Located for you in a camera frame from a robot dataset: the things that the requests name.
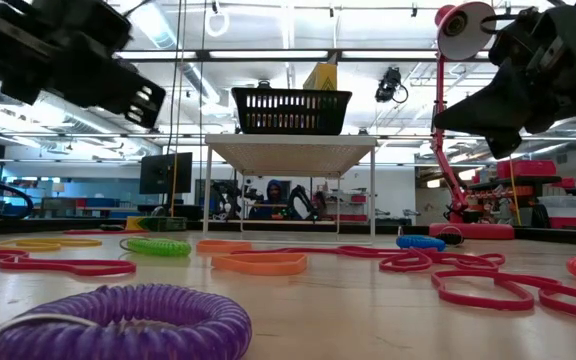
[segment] orange rubber band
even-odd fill
[[[197,252],[228,253],[252,250],[252,243],[229,240],[201,240],[197,243]]]
[[[308,258],[305,254],[238,254],[215,256],[212,266],[249,275],[285,276],[306,270]]]
[[[23,250],[28,252],[59,251],[62,247],[101,246],[101,241],[82,238],[27,238],[0,241],[0,250]]]

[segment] green rubber band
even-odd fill
[[[126,238],[119,242],[119,246],[124,250],[156,256],[188,256],[192,250],[185,241],[164,238]]]

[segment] person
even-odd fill
[[[287,199],[281,196],[282,188],[279,180],[270,180],[266,187],[267,199],[258,203],[262,205],[287,205]],[[250,210],[249,219],[253,220],[278,220],[285,218],[288,209],[285,206],[263,206]]]

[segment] table surface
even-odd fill
[[[212,238],[240,239],[239,233]],[[0,236],[62,236],[35,233]],[[201,239],[196,232],[156,234]],[[334,240],[327,234],[245,233],[263,239],[258,249],[286,246],[286,241]],[[101,285],[170,283],[228,296],[241,304],[253,321],[254,337],[245,359],[576,359],[576,318],[535,306],[532,311],[501,312],[452,305],[437,297],[431,271],[382,273],[378,261],[334,255],[309,255],[308,269],[287,277],[261,277],[214,270],[210,258],[159,258],[125,253],[122,236],[88,236],[103,240],[97,248],[69,248],[34,253],[37,258],[125,259],[137,273],[110,278],[81,278],[57,272],[0,272],[0,323],[34,306]],[[341,236],[343,242],[367,242],[368,236]],[[377,237],[380,247],[394,238]],[[576,286],[566,260],[576,245],[533,241],[467,241],[454,251],[467,254],[500,252],[504,271],[553,277]],[[450,267],[433,267],[433,271]],[[449,289],[470,295],[509,295],[491,282],[454,280]]]
[[[208,134],[206,144],[244,175],[338,177],[374,149],[377,139]]]

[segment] table leg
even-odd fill
[[[375,237],[375,148],[370,150],[370,237]]]
[[[244,232],[244,216],[246,216],[246,199],[244,198],[244,186],[246,184],[246,174],[241,173],[241,214],[239,214],[239,231]]]
[[[337,191],[341,193],[341,174],[337,174]],[[337,240],[339,240],[340,227],[341,227],[341,209],[339,205],[339,195],[337,195]]]
[[[204,183],[204,236],[208,234],[208,210],[210,210],[210,188],[212,172],[212,147],[208,145],[208,162],[206,167],[206,182]]]

